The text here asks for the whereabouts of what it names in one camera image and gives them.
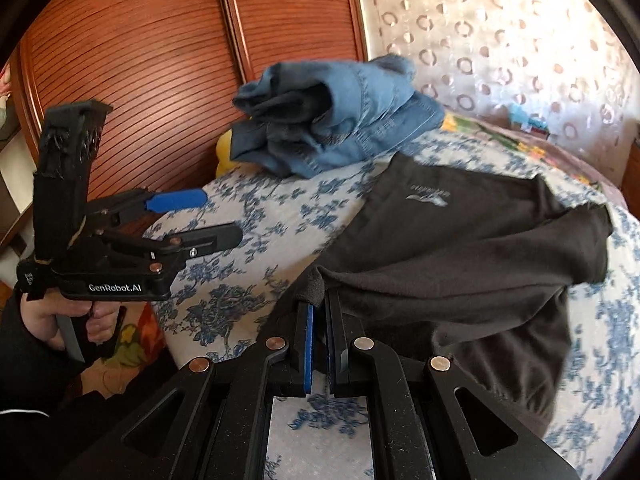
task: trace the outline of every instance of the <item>logo on black shirt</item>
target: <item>logo on black shirt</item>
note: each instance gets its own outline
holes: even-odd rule
[[[449,191],[425,186],[411,186],[411,189],[413,191],[417,191],[417,193],[407,196],[407,200],[429,202],[438,207],[446,207],[447,205],[449,205],[449,202],[447,202],[446,200],[447,198],[449,198],[449,196],[451,196],[451,193]]]

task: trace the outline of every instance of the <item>black jacket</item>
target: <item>black jacket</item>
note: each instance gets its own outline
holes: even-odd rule
[[[0,479],[57,478],[63,467],[112,428],[176,371],[168,351],[143,370],[123,395],[91,392],[56,410],[84,365],[55,352],[26,329],[15,291],[0,325]]]
[[[542,436],[571,348],[568,285],[607,271],[605,206],[565,208],[544,180],[444,166],[398,153],[346,229],[280,298],[337,289],[345,312],[398,354],[452,358]]]

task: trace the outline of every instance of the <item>wooden wardrobe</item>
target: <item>wooden wardrobe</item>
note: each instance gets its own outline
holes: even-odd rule
[[[53,0],[12,72],[34,158],[47,107],[114,107],[91,174],[96,198],[212,180],[215,140],[241,117],[238,86],[299,59],[364,59],[357,0]]]

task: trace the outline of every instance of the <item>bed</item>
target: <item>bed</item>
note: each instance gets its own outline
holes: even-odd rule
[[[541,174],[565,205],[609,204],[614,232],[608,240],[606,281],[569,291],[573,349],[545,436],[581,478],[595,479],[624,444],[640,412],[640,224],[606,182],[587,184],[590,179],[553,167],[540,150],[518,143],[515,149],[506,147],[496,131],[461,121],[428,132],[401,151],[421,164],[526,178]],[[156,222],[148,236],[231,221],[244,231],[238,248],[191,260],[174,281],[173,298],[154,306],[178,365],[200,355],[214,362],[240,355],[289,283],[359,211],[389,158],[311,180],[282,180],[240,168],[205,187],[209,199],[203,208]],[[333,399],[326,379],[317,374],[306,399],[274,402],[265,478],[372,477],[363,399]]]

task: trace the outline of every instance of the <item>blue tab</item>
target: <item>blue tab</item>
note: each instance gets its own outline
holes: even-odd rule
[[[203,189],[184,189],[171,193],[158,193],[146,201],[146,210],[154,213],[168,213],[193,207],[202,207],[207,203],[207,194]]]
[[[306,306],[305,376],[303,380],[303,387],[305,389],[306,394],[311,393],[311,381],[314,373],[314,366],[312,362],[313,342],[314,342],[314,306],[312,304],[308,304]]]

